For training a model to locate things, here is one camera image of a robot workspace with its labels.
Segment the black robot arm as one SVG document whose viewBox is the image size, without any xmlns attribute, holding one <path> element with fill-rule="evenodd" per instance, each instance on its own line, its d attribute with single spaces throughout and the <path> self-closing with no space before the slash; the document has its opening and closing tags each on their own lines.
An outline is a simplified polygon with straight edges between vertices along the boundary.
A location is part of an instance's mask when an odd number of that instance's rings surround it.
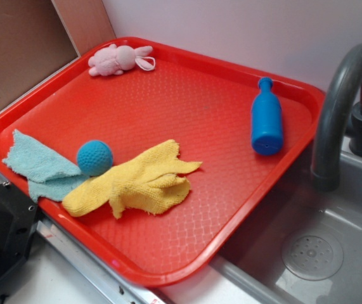
<svg viewBox="0 0 362 304">
<path fill-rule="evenodd" d="M 0 184 L 0 283 L 29 258 L 38 204 L 13 184 Z"/>
</svg>

